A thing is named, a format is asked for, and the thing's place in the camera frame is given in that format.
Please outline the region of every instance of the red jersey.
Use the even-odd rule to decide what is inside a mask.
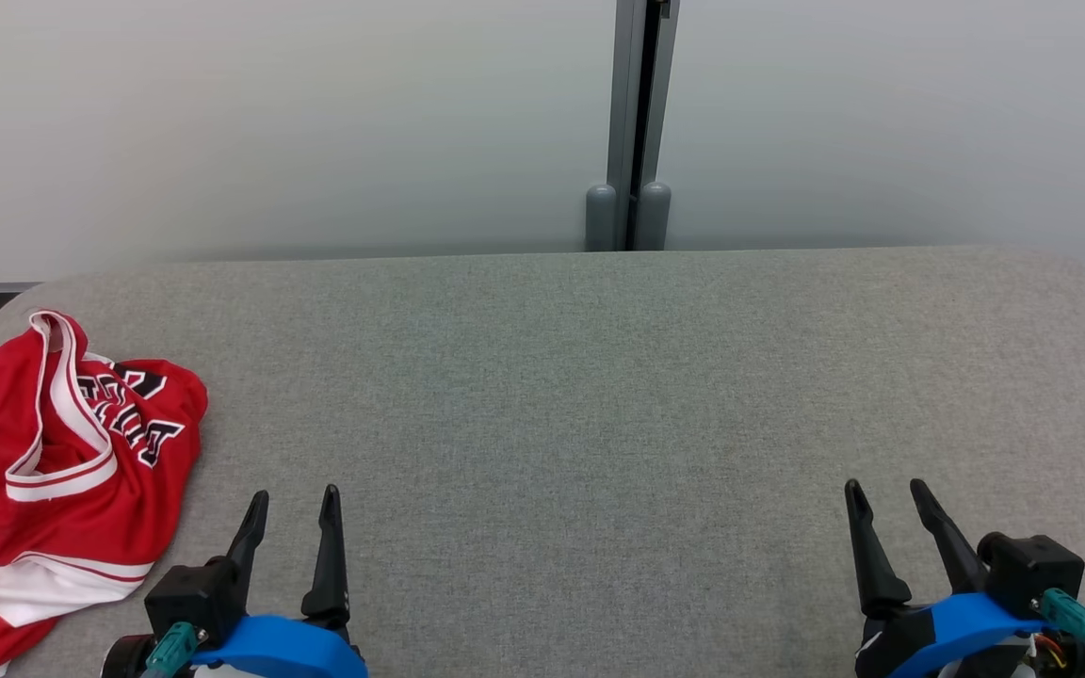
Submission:
[[[207,392],[164,360],[88,354],[39,311],[0,347],[0,675],[60,615],[145,579],[178,521]]]

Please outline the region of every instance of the red fabric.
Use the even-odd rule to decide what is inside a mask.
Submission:
[[[0,575],[12,563],[85,559],[94,578],[135,587],[143,575],[110,566],[150,565],[174,537],[207,392],[168,361],[110,363],[88,359],[86,345],[72,318],[41,311],[0,347]],[[18,468],[38,434],[39,458]],[[0,665],[54,623],[0,617]]]

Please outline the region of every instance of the green cable connector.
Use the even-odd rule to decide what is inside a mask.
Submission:
[[[1038,606],[1046,622],[1074,636],[1085,647],[1085,606],[1062,589],[1048,589]]]
[[[199,639],[195,637],[195,627],[180,622],[169,627],[167,635],[162,637],[162,642],[150,653],[150,660],[145,661],[145,675],[176,675],[178,670],[187,666],[190,655],[199,648]]]

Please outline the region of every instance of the gray fabric surface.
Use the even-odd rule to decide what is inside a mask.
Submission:
[[[970,540],[1043,532],[1085,558],[1085,271],[1068,260],[175,266],[31,289],[0,343],[36,306],[210,389],[158,574],[225,549],[270,489],[250,609],[296,614],[320,490],[340,485],[373,675],[850,675],[850,476],[918,600],[947,585],[912,476]],[[11,677],[98,675],[146,628],[142,593],[61,622]]]

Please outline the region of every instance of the white partition panel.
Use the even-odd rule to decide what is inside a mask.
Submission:
[[[1085,261],[1085,3],[681,1],[655,179],[667,248]]]
[[[0,0],[0,282],[578,250],[612,0]]]

